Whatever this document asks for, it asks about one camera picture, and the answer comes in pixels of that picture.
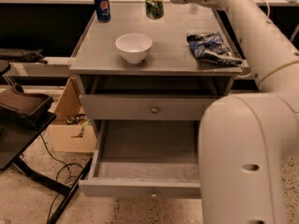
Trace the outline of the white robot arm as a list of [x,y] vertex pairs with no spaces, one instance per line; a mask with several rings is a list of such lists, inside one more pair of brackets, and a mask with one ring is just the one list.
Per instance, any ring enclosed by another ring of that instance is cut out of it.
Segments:
[[170,1],[222,8],[259,88],[221,98],[202,117],[204,224],[287,224],[280,165],[298,149],[296,47],[253,0]]

